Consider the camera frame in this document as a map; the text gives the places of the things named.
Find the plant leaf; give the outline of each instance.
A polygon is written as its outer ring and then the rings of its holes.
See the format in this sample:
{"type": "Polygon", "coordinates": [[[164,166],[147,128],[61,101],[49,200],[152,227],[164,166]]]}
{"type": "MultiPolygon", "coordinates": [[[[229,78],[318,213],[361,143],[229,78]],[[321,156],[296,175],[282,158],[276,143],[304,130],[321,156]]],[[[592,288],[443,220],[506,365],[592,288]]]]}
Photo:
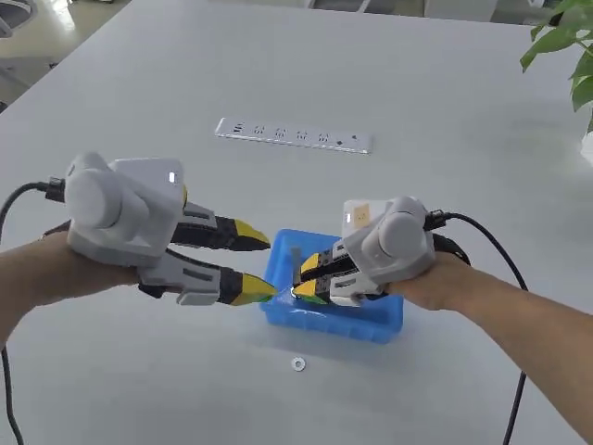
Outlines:
{"type": "Polygon", "coordinates": [[[531,41],[534,42],[536,40],[537,35],[544,29],[546,23],[541,23],[535,26],[529,33],[531,34],[531,41]]]}
{"type": "Polygon", "coordinates": [[[561,14],[562,12],[565,12],[566,10],[575,6],[593,6],[593,2],[591,0],[563,0],[552,10],[552,16],[561,14]]]}
{"type": "MultiPolygon", "coordinates": [[[[593,44],[589,47],[589,50],[593,50],[593,44]]],[[[592,76],[593,75],[593,57],[585,51],[583,56],[579,59],[578,63],[576,64],[576,68],[574,69],[573,75],[570,79],[574,79],[575,77],[583,77],[583,76],[592,76]]]]}
{"type": "Polygon", "coordinates": [[[531,62],[534,61],[534,58],[536,58],[537,54],[536,53],[532,53],[531,51],[527,51],[525,54],[523,54],[523,57],[521,57],[519,59],[519,62],[521,63],[521,66],[523,67],[523,72],[526,72],[527,69],[529,68],[529,65],[531,65],[531,62]]]}
{"type": "Polygon", "coordinates": [[[529,68],[539,53],[551,53],[567,48],[576,42],[576,30],[570,28],[555,28],[544,34],[535,42],[531,48],[521,57],[523,72],[529,68]]]}
{"type": "Polygon", "coordinates": [[[573,77],[573,81],[571,82],[571,95],[573,94],[574,89],[576,86],[581,83],[581,81],[585,79],[584,77],[573,77]]]}
{"type": "Polygon", "coordinates": [[[579,108],[593,100],[593,77],[586,77],[573,90],[573,109],[579,108]]]}
{"type": "MultiPolygon", "coordinates": [[[[560,26],[564,28],[576,28],[579,30],[593,30],[593,0],[564,0],[552,10],[552,17],[566,12],[568,9],[575,6],[581,7],[581,17],[578,20],[578,23],[571,23],[568,26],[561,24],[560,26]]],[[[546,25],[548,25],[548,23],[548,19],[544,20],[530,31],[532,42],[536,40],[537,35],[546,27],[546,25]]]]}

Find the yellow sticker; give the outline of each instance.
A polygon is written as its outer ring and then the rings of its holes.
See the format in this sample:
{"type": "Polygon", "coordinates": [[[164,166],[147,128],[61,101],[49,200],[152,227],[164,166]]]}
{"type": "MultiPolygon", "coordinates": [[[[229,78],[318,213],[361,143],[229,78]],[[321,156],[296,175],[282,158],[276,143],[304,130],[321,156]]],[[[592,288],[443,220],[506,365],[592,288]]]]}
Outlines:
{"type": "Polygon", "coordinates": [[[371,207],[369,204],[358,206],[352,212],[354,227],[361,229],[371,222],[371,207]]]}

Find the electrical outlet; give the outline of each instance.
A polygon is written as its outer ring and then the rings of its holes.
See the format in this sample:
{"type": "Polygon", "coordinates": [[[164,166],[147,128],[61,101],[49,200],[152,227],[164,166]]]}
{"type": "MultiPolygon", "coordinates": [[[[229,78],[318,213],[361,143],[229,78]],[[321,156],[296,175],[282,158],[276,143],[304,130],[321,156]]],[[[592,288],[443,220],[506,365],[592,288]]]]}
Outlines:
{"type": "Polygon", "coordinates": [[[306,125],[222,118],[215,133],[220,137],[250,141],[310,146],[350,153],[371,153],[371,136],[359,132],[334,132],[306,125]]]}

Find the hand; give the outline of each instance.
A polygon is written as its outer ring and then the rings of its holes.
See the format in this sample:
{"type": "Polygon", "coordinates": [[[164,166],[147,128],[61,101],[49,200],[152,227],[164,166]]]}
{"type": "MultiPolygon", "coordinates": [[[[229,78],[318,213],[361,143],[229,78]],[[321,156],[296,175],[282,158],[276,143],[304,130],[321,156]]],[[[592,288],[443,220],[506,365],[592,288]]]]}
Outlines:
{"type": "Polygon", "coordinates": [[[431,269],[411,280],[391,283],[390,294],[404,298],[429,311],[458,310],[459,306],[480,293],[480,289],[498,280],[475,270],[450,253],[437,252],[431,269]]]}
{"type": "Polygon", "coordinates": [[[101,264],[74,252],[66,232],[58,232],[9,251],[11,260],[34,272],[23,284],[35,305],[90,295],[119,285],[138,283],[134,268],[101,264]]]}

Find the person's arm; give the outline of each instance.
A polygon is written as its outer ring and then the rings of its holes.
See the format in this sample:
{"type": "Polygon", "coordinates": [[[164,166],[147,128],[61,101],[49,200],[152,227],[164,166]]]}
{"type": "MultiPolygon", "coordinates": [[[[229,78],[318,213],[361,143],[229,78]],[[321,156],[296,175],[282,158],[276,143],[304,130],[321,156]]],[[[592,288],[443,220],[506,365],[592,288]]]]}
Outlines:
{"type": "Polygon", "coordinates": [[[593,443],[593,316],[522,291],[449,254],[438,254],[428,273],[391,284],[389,291],[425,309],[459,312],[479,325],[593,443]]]}
{"type": "Polygon", "coordinates": [[[0,348],[36,306],[137,282],[134,269],[108,266],[72,251],[65,232],[0,254],[0,348]]]}

